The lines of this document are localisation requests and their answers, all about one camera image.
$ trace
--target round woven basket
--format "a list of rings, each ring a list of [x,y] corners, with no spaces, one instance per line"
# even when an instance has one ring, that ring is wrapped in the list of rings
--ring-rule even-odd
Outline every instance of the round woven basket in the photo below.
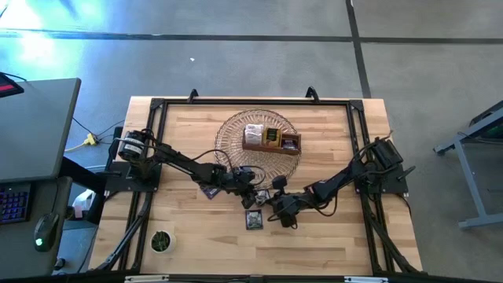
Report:
[[[239,112],[230,117],[218,130],[215,139],[215,148],[223,150],[229,154],[230,161],[234,167],[239,166],[259,166],[266,172],[264,181],[257,185],[255,189],[271,189],[272,180],[278,175],[290,177],[300,161],[300,155],[288,155],[280,153],[265,153],[243,149],[243,131],[247,124],[262,124],[264,127],[280,129],[282,133],[296,134],[297,130],[293,125],[280,114],[264,109],[252,109]],[[215,158],[219,164],[229,168],[229,162],[225,155],[215,152]],[[262,180],[264,172],[251,168],[255,172],[257,183]]]

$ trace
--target concrete floor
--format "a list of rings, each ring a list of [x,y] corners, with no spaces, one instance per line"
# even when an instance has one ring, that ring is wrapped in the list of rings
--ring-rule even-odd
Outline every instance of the concrete floor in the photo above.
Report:
[[[353,3],[360,36],[503,38],[503,2],[496,0]],[[0,28],[148,35],[351,36],[344,0],[27,0],[10,3],[0,18]],[[82,79],[75,118],[95,132],[122,120],[132,95],[188,95],[197,88],[204,96],[299,97],[313,85],[322,97],[362,97],[351,42],[51,39],[48,34],[31,32],[19,39],[0,35],[0,71],[26,79]],[[456,156],[437,157],[431,149],[503,98],[503,46],[373,43],[362,44],[362,51],[371,95],[385,100],[395,144],[406,165],[417,166],[408,177],[409,202],[424,270],[501,281],[503,225],[468,231],[457,228],[457,221],[476,215],[475,206]],[[85,135],[73,124],[68,146],[78,145]],[[106,161],[106,150],[106,145],[100,145],[68,156],[83,166],[100,165]],[[501,208],[500,199],[501,193],[491,197],[491,210]],[[83,247],[79,250],[82,256],[75,259],[79,262],[88,246],[83,241],[92,239],[92,230],[83,229],[87,237],[76,236],[74,230],[68,234]],[[66,247],[75,248],[71,240],[65,242],[63,253]],[[72,271],[75,269],[69,267],[65,272]]]

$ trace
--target blue backlit keyboard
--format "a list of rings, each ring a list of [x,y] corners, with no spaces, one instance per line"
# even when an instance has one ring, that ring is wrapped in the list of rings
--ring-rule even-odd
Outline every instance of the blue backlit keyboard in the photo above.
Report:
[[[0,225],[28,221],[31,183],[0,184]]]

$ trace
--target gray metal frame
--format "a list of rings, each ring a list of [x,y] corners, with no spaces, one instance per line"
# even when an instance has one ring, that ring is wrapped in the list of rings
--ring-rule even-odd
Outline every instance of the gray metal frame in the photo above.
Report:
[[[475,123],[467,130],[463,132],[463,134],[457,134],[451,141],[443,145],[437,145],[434,147],[433,151],[437,153],[437,155],[442,156],[449,149],[456,149],[457,156],[459,161],[461,162],[461,167],[463,168],[464,177],[466,178],[466,182],[468,183],[468,188],[470,189],[470,193],[472,194],[473,201],[475,202],[475,207],[477,208],[477,212],[479,213],[479,217],[473,219],[466,219],[464,221],[459,222],[459,227],[462,229],[475,227],[475,226],[485,226],[489,224],[495,224],[499,222],[503,222],[503,213],[488,215],[486,213],[486,209],[482,202],[482,198],[479,194],[479,188],[477,187],[477,183],[475,181],[474,172],[470,168],[470,163],[466,157],[466,154],[463,150],[463,142],[467,139],[473,139],[480,136],[485,130],[494,127],[499,124],[503,119],[503,108],[497,110],[493,114],[484,118],[483,120]]]

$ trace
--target small plant pot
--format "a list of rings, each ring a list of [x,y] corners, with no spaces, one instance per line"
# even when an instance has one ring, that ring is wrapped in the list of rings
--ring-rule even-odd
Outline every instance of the small plant pot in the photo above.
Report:
[[[155,253],[168,253],[174,250],[176,237],[167,231],[156,231],[150,238],[150,248]]]

